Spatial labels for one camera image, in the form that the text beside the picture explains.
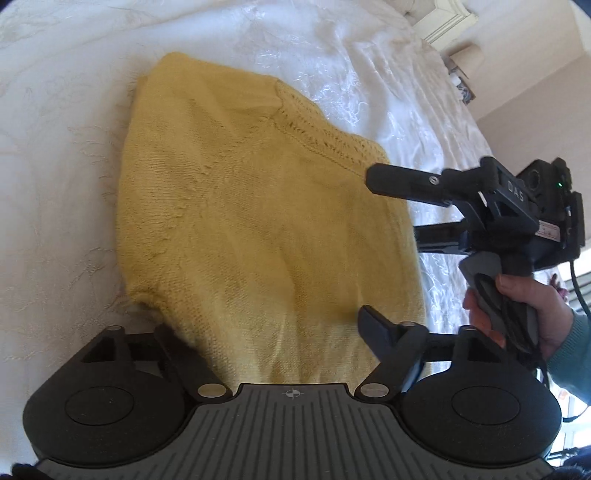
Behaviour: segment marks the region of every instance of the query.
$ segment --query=metal screw head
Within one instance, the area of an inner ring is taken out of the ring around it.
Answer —
[[[204,398],[219,398],[226,394],[226,387],[219,383],[206,383],[197,389],[197,393]]]
[[[366,383],[361,387],[361,393],[369,398],[382,398],[388,395],[390,390],[381,383]]]

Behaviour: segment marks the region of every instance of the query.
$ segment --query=circular black disc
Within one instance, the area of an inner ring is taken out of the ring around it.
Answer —
[[[29,399],[23,426],[36,452],[75,466],[129,462],[161,448],[185,414],[182,392],[119,362],[58,371]]]
[[[525,369],[486,362],[416,383],[402,417],[426,448],[468,465],[516,465],[547,453],[562,415],[552,393]]]

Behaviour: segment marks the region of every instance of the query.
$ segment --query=white bedding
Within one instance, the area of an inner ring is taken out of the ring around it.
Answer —
[[[0,14],[0,472],[34,460],[28,396],[130,321],[113,251],[119,152],[134,80],[175,50],[281,78],[396,165],[468,168],[489,154],[439,55],[381,0],[15,0]],[[457,218],[411,211],[416,224]],[[456,265],[421,258],[439,332],[465,319]]]

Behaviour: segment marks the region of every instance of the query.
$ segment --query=yellow knitted sweater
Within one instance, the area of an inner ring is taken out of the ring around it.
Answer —
[[[372,195],[375,143],[280,80],[183,54],[138,84],[119,183],[131,299],[233,388],[347,382],[376,360],[358,308],[424,321],[407,205]]]

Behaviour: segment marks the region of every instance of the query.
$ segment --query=person's hand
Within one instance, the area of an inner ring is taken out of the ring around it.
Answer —
[[[560,282],[558,281],[558,275],[556,273],[552,275],[552,279],[550,280],[549,285],[550,287],[556,289],[558,295],[560,295],[560,298],[562,298],[566,303],[569,302],[569,291],[566,288],[562,288]]]
[[[564,302],[555,288],[553,277],[550,285],[544,285],[532,278],[499,275],[495,279],[497,290],[511,300],[527,303],[538,312],[538,334],[540,350],[548,360],[560,348],[573,326],[573,311]],[[478,306],[474,291],[466,292],[463,307],[470,312],[470,324],[488,335],[492,340],[505,346],[505,338],[492,330],[491,319]]]

